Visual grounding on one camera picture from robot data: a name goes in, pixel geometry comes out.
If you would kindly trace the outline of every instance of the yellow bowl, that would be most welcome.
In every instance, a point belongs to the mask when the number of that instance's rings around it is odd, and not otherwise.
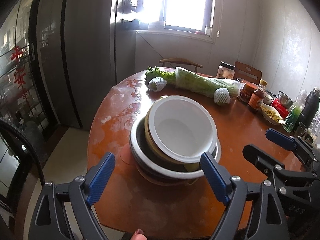
[[[150,150],[159,158],[162,160],[165,160],[170,163],[175,164],[183,164],[187,171],[196,171],[199,168],[199,163],[183,163],[179,162],[177,160],[174,160],[173,158],[167,156],[160,148],[156,145],[156,143],[153,141],[150,132],[149,132],[149,125],[148,125],[148,117],[149,117],[150,110],[148,111],[145,121],[144,121],[144,133],[146,137],[147,144],[150,148]]]

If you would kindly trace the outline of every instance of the bottle with yellow cap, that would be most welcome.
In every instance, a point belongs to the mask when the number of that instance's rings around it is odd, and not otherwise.
[[[263,79],[260,80],[258,88],[252,93],[252,96],[249,100],[248,106],[254,110],[258,111],[262,101],[264,100],[263,92],[266,90],[267,82]]]

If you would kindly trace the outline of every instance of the yellow cap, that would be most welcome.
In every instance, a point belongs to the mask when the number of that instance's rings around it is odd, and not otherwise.
[[[268,83],[266,81],[264,81],[263,79],[261,79],[259,84],[266,87]]]

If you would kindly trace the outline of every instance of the yellow food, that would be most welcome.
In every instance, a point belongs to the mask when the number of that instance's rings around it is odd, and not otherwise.
[[[263,112],[265,112],[269,117],[271,117],[276,122],[279,122],[283,120],[281,117],[279,117],[274,110],[266,109],[265,107],[261,106],[261,109]]]

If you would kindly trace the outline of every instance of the black bottle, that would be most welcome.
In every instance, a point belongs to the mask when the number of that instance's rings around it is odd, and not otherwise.
[[[313,118],[315,117],[320,102],[320,89],[315,87],[313,91],[307,96],[306,106],[303,108],[301,114],[299,115],[295,126],[293,127],[293,131],[297,129],[299,126],[299,122],[303,122],[303,124],[308,129]]]

